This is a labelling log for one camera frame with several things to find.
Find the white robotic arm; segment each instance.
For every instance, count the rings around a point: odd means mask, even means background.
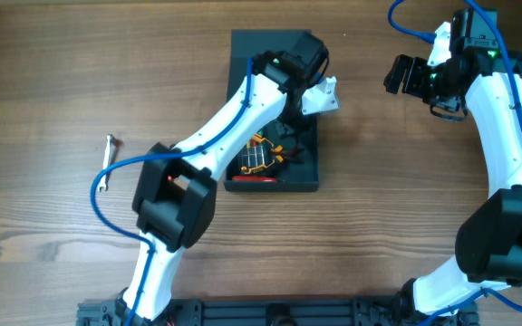
[[[438,69],[439,72],[444,72],[444,74],[448,73],[449,69],[448,64],[444,63],[453,57],[450,53],[452,48],[450,38],[457,37],[457,35],[451,35],[450,28],[450,23],[444,23],[436,31],[437,38],[427,62],[430,69],[444,66],[445,68],[442,71]],[[491,51],[488,55],[494,58],[498,55],[498,52]],[[416,59],[411,66],[413,70],[416,65],[415,61]],[[522,104],[521,77],[519,73],[515,74]],[[448,78],[452,77],[431,72],[429,89],[434,91],[439,87],[448,88]],[[410,76],[407,76],[404,80],[405,83],[410,81],[413,81]],[[404,86],[404,92],[415,93],[415,95],[421,94],[416,91],[419,90],[409,89],[408,85]],[[456,107],[452,105],[452,102],[448,103],[440,97],[440,91],[435,93],[436,100],[432,97],[431,100],[425,98],[424,101],[429,102],[431,106],[436,105],[450,112],[465,110],[465,108]],[[467,88],[464,101],[461,97],[455,99],[459,104],[466,105],[466,109],[472,113],[477,123],[487,162],[488,197],[493,197],[500,189],[511,189],[517,185],[522,186],[522,132],[514,110],[515,101],[509,87],[508,75],[505,72],[492,72],[490,75],[479,73]],[[476,250],[479,254],[481,248],[478,246]],[[412,300],[417,312],[430,315],[464,302],[471,295],[480,291],[481,288],[501,291],[510,286],[511,284],[508,282],[499,280],[470,281],[469,276],[459,268],[457,256],[452,256],[433,273],[422,276],[413,283]],[[456,314],[457,312],[458,310],[452,310],[441,314],[441,316]]]
[[[303,107],[312,113],[339,109],[339,101],[335,98],[335,78],[326,78],[304,93]],[[279,85],[259,73],[251,77],[249,102],[238,123],[218,142],[206,151],[183,158],[195,170],[206,168],[210,177],[219,181],[223,171],[246,143],[267,123],[277,119],[283,112],[287,93],[280,90]],[[245,100],[247,78],[228,103],[194,135],[178,143],[175,149],[187,151],[197,148],[205,141],[212,139],[235,118]],[[140,232],[140,235],[151,240],[156,245],[156,253],[148,270],[147,281],[137,315],[141,318],[154,320],[167,307],[171,298],[171,285],[179,267],[185,248],[180,247],[175,252],[167,251],[167,246],[152,233]],[[130,287],[123,294],[123,300],[132,307],[138,292],[140,278],[148,258],[148,246],[140,245],[139,260]]]

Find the wooden table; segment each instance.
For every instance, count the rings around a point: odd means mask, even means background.
[[[522,51],[522,2],[499,9]],[[73,325],[76,304],[128,286],[138,243],[94,216],[105,135],[119,158],[184,139],[224,104],[232,29],[310,28],[325,41],[342,109],[320,118],[312,194],[234,194],[188,250],[174,296],[391,294],[433,271],[487,196],[472,118],[448,123],[384,91],[396,55],[430,47],[392,30],[390,1],[195,1],[0,7],[0,324]],[[400,24],[434,30],[460,2],[406,2]],[[112,175],[101,208],[135,230],[140,166]],[[522,289],[506,292],[522,303]],[[483,324],[522,314],[481,301]]]

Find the white bracket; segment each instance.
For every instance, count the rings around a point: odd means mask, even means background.
[[[450,23],[444,22],[436,30],[436,39],[428,58],[428,65],[436,67],[450,59]]]
[[[471,283],[457,264],[457,258],[452,256],[441,267],[427,276],[422,276],[414,282],[414,307],[425,314],[433,314],[440,309],[461,303],[467,300],[480,288],[489,288],[495,291],[505,290],[509,285],[504,282],[484,281]],[[453,316],[450,312],[441,314],[442,317]]]
[[[339,110],[340,99],[335,93],[335,77],[325,78],[320,83],[305,91],[302,97],[302,113],[310,115]]]

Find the metal wrench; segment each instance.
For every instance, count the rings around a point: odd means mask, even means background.
[[[104,150],[104,163],[102,165],[102,169],[106,169],[112,160],[112,147],[114,147],[114,136],[111,134],[106,136],[106,149]],[[98,184],[98,192],[108,190],[108,175],[103,176],[100,179],[100,183]]]

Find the black mounting rail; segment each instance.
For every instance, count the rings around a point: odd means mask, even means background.
[[[351,300],[202,302],[173,300],[155,321],[135,318],[134,326],[415,326],[421,321],[392,319],[393,296]],[[121,299],[78,305],[76,326],[122,326]],[[479,326],[477,305],[432,326]]]

